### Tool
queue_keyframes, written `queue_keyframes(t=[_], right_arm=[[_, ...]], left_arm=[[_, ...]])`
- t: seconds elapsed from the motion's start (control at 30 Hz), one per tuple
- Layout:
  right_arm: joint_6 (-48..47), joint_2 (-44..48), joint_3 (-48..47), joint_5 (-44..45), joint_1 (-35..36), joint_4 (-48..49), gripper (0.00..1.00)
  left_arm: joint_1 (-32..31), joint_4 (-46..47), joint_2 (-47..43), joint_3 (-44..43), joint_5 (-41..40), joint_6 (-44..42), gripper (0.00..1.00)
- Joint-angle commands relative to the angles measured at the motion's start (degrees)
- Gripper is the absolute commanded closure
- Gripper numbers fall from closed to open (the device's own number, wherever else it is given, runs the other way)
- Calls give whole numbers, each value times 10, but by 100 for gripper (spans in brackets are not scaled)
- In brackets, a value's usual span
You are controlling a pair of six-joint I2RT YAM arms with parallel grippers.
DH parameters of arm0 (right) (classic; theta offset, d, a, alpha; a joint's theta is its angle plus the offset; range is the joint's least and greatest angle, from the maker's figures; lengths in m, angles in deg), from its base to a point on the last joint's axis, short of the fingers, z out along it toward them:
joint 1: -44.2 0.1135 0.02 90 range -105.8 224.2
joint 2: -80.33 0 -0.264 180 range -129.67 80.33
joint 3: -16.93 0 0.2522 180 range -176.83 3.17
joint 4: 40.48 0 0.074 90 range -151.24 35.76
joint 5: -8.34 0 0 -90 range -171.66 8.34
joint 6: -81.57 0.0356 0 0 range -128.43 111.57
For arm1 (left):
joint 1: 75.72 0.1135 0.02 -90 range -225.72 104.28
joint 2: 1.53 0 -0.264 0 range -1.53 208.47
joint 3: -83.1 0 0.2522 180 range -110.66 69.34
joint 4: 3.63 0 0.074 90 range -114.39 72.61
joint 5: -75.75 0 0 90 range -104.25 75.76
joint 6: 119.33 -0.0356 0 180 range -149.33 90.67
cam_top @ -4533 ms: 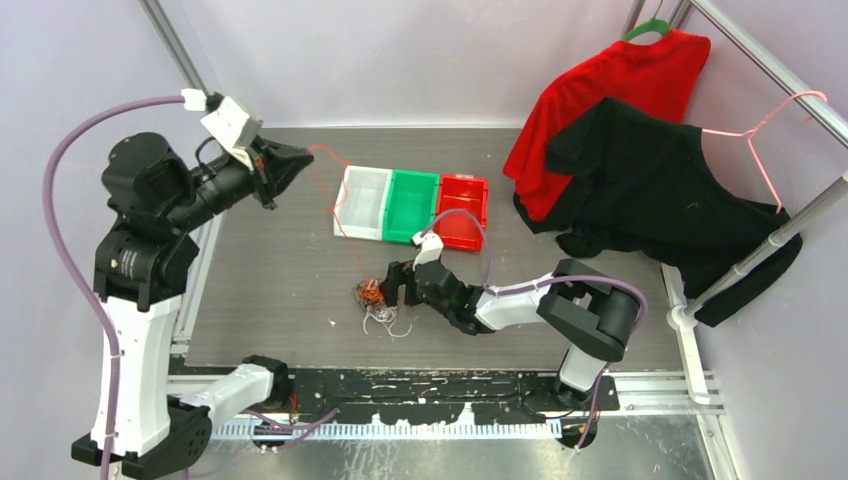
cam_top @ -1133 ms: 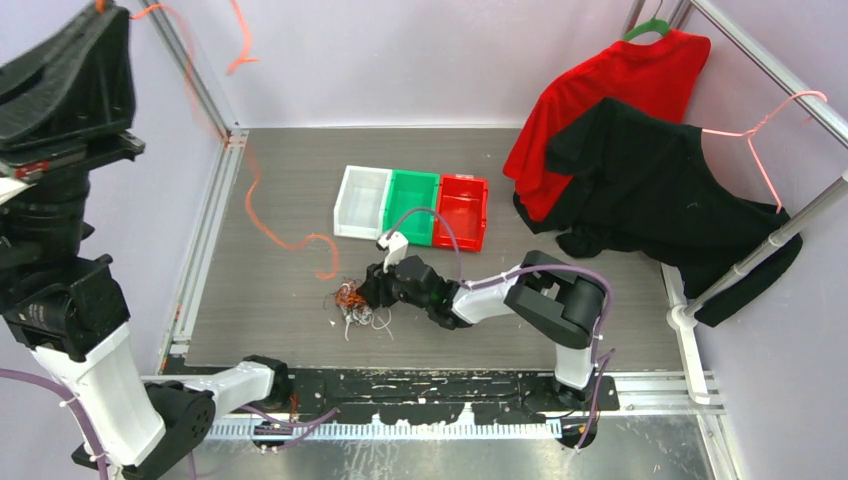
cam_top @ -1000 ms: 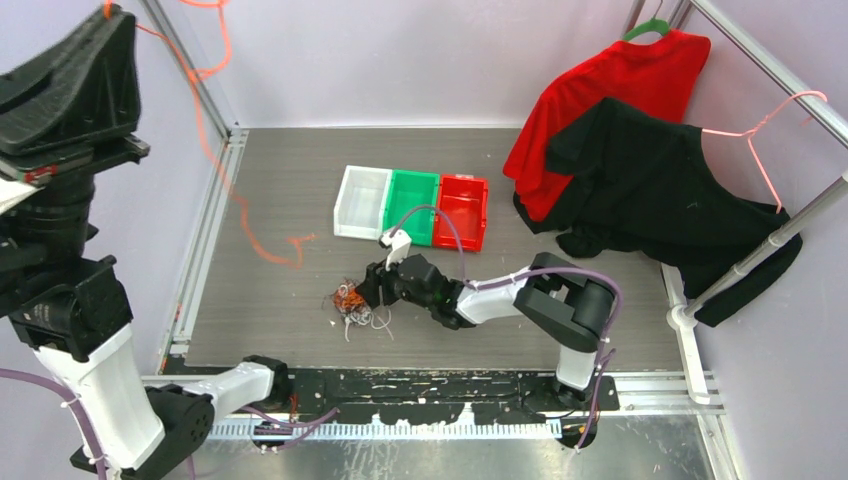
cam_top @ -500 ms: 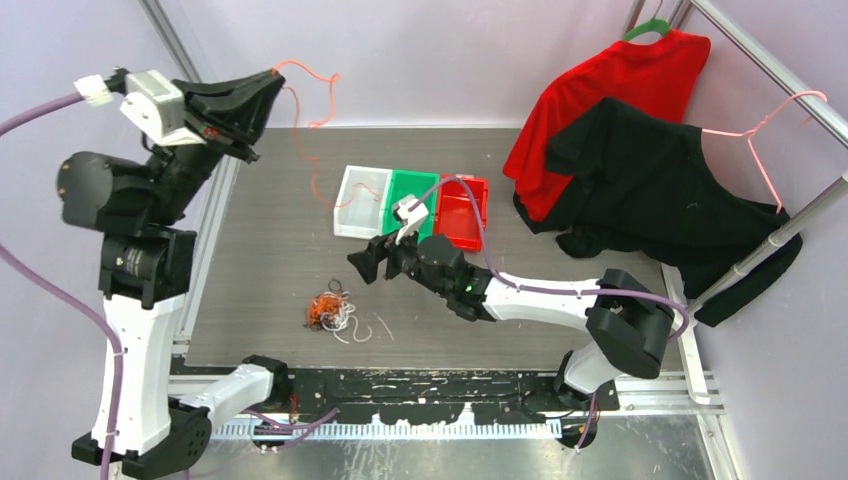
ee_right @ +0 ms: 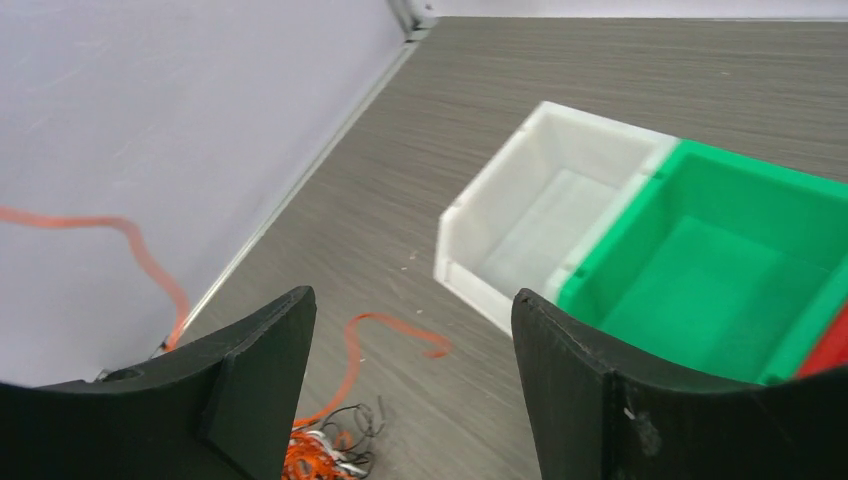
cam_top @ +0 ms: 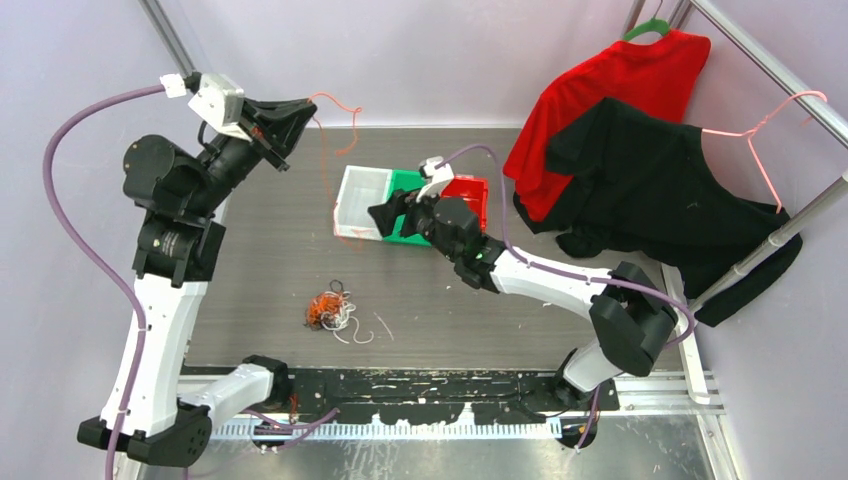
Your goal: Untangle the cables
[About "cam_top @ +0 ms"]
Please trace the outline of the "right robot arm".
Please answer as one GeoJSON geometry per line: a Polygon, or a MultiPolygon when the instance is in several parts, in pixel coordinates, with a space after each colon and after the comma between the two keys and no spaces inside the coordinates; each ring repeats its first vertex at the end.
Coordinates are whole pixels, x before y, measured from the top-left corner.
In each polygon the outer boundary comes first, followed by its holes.
{"type": "Polygon", "coordinates": [[[485,233],[458,197],[418,199],[396,190],[367,212],[382,236],[397,222],[401,236],[421,235],[474,289],[534,298],[588,320],[595,340],[569,354],[556,374],[556,400],[567,410],[582,409],[594,388],[622,373],[649,375],[677,323],[637,265],[589,269],[531,255],[485,233]]]}

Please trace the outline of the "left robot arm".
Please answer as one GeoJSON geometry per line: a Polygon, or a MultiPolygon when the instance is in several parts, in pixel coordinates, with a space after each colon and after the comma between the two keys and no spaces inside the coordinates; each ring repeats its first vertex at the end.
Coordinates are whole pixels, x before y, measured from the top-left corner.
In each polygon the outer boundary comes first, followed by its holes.
{"type": "Polygon", "coordinates": [[[100,415],[83,421],[79,442],[150,466],[187,468],[232,417],[255,405],[269,413],[288,406],[288,366],[262,355],[202,389],[181,394],[177,386],[225,235],[216,210],[259,163],[286,170],[316,110],[308,99],[247,99],[238,120],[245,138],[218,134],[194,155],[149,134],[127,149],[123,191],[145,213],[132,262],[145,324],[129,337],[119,371],[132,389],[118,388],[100,415]]]}

